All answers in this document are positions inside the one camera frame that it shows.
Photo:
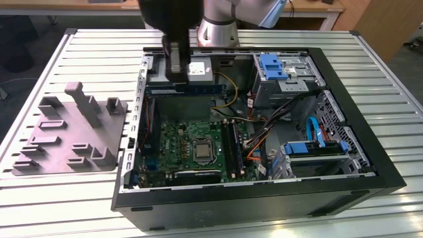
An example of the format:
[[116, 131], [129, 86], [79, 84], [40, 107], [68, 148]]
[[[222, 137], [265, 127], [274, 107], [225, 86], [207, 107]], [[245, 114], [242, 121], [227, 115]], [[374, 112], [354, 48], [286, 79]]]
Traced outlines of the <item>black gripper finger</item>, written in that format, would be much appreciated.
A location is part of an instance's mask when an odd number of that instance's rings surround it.
[[181, 53], [178, 41], [171, 41], [169, 35], [162, 37], [165, 58], [166, 58], [166, 77], [170, 82], [181, 81]]
[[181, 39], [181, 67], [182, 67], [182, 82], [189, 83], [189, 65], [191, 63], [190, 50], [190, 30], [185, 31]]

